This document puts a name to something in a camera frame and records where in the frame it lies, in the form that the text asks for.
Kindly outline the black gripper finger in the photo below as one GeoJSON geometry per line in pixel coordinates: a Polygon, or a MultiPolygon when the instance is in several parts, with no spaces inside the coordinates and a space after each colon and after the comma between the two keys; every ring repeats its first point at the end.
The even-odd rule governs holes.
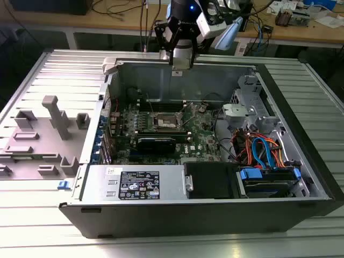
{"type": "Polygon", "coordinates": [[[197,36],[195,32],[182,32],[180,27],[176,32],[176,47],[174,49],[175,69],[191,69],[197,54],[197,36]]]}
{"type": "Polygon", "coordinates": [[[154,27],[155,35],[157,42],[159,44],[160,50],[165,51],[169,54],[169,65],[173,65],[174,62],[174,49],[176,47],[176,32],[173,32],[170,27],[169,23],[158,23],[154,27]],[[163,35],[164,33],[168,33],[170,35],[170,39],[163,35]]]}

